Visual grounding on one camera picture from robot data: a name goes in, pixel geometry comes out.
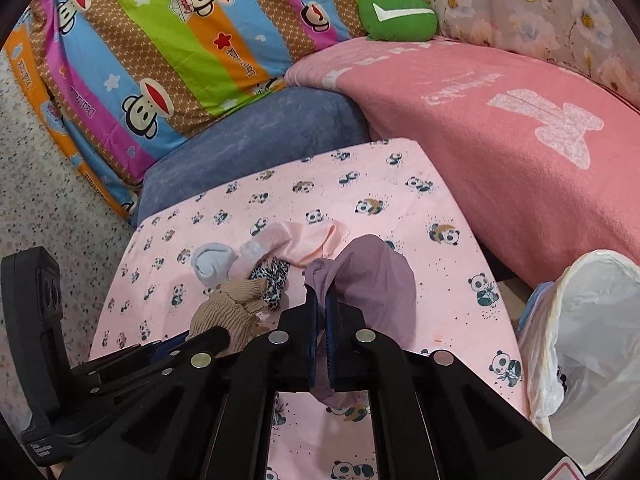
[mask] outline floral fabric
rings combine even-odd
[[[444,36],[546,60],[640,108],[640,44],[611,0],[426,0]]]

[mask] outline beige knit cloth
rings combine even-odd
[[[242,351],[251,339],[268,331],[258,326],[260,319],[256,316],[267,307],[262,299],[267,285],[266,278],[230,280],[218,285],[191,318],[187,339],[221,326],[229,332],[231,342],[217,357]]]

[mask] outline green toy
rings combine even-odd
[[[438,17],[422,0],[360,0],[360,21],[372,40],[428,41]]]

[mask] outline purple cloth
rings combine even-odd
[[[318,258],[305,271],[305,285],[324,298],[335,282],[338,301],[357,306],[369,328],[394,339],[402,348],[415,336],[415,278],[404,256],[375,235],[352,240],[335,260]],[[344,409],[363,402],[363,394],[335,393],[326,374],[324,336],[318,348],[316,387],[312,394],[331,408]]]

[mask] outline pink blanket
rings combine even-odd
[[[587,79],[451,41],[346,41],[289,85],[362,108],[379,138],[417,140],[474,233],[530,285],[607,248],[640,263],[640,117]]]

